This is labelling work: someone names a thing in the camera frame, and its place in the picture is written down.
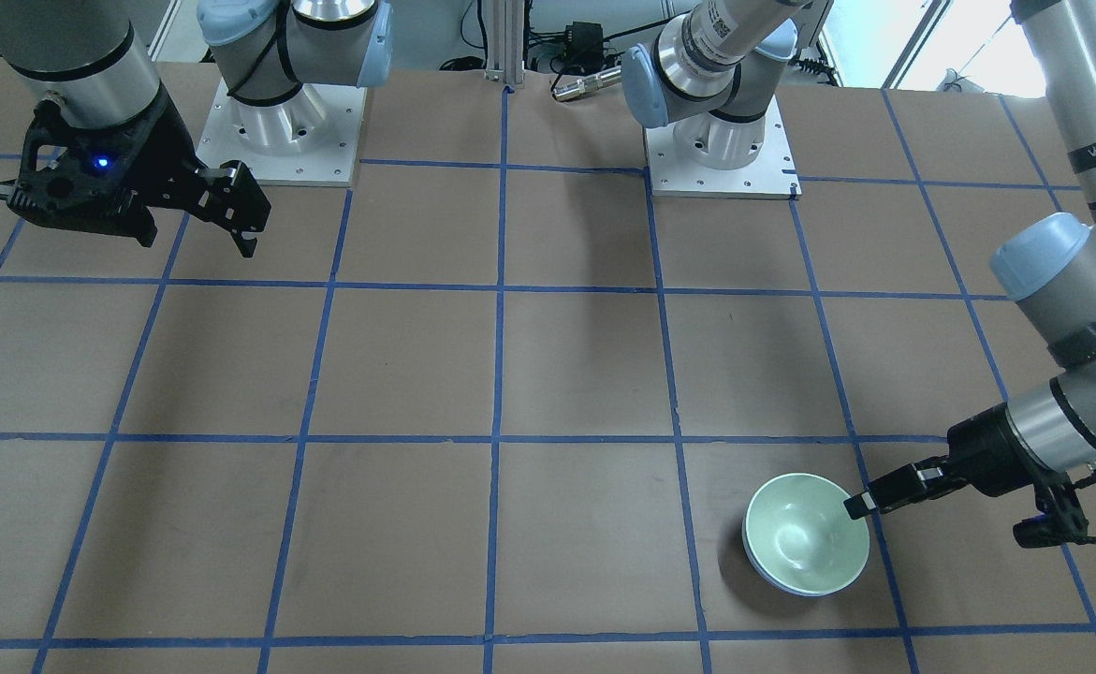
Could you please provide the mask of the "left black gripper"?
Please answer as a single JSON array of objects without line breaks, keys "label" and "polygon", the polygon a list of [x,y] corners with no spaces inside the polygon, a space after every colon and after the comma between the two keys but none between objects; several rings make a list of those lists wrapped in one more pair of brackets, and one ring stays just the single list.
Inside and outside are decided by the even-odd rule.
[{"label": "left black gripper", "polygon": [[1002,496],[1044,476],[1011,422],[1008,405],[992,405],[948,430],[948,457],[907,462],[866,483],[843,500],[852,519],[893,512],[938,499],[966,485],[985,496]]}]

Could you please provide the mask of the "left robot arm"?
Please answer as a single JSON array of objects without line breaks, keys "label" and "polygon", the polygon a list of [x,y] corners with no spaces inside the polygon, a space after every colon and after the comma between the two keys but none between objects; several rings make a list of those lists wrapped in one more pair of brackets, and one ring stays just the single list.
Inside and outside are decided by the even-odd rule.
[{"label": "left robot arm", "polygon": [[[794,52],[796,1],[703,1],[667,19],[621,59],[626,106],[642,127],[709,118],[758,125],[778,75],[763,57]],[[948,431],[949,452],[874,480],[844,502],[853,519],[973,487],[1002,496],[1032,487],[1038,516],[1016,525],[1039,545],[1078,541],[1088,522],[1078,491],[1096,483],[1096,1],[1014,1],[1044,70],[1044,95],[1095,221],[1057,212],[989,261],[1060,372],[1030,392]]]}]

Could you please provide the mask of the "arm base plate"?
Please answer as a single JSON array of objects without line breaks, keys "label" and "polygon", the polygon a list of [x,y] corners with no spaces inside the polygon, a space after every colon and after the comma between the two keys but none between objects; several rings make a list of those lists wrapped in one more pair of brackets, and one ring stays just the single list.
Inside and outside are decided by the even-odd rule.
[{"label": "arm base plate", "polygon": [[796,199],[803,195],[778,98],[747,124],[710,112],[643,132],[657,197]]},{"label": "arm base plate", "polygon": [[261,186],[349,189],[370,92],[305,84],[290,101],[265,108],[236,101],[219,81],[197,157],[212,167],[240,159]]}]

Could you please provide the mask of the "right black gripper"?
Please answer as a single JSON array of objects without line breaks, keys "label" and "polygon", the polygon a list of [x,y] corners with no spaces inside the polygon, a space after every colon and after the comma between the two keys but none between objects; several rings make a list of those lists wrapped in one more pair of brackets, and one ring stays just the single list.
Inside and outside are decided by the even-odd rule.
[{"label": "right black gripper", "polygon": [[241,256],[254,256],[256,235],[265,230],[272,212],[264,189],[243,161],[201,165],[191,132],[167,85],[158,85],[153,101],[132,118],[91,129],[89,137],[89,155],[93,159],[111,156],[115,163],[114,168],[91,169],[103,186],[90,212],[116,218],[132,212],[133,199],[144,206],[189,212],[221,227]]}]

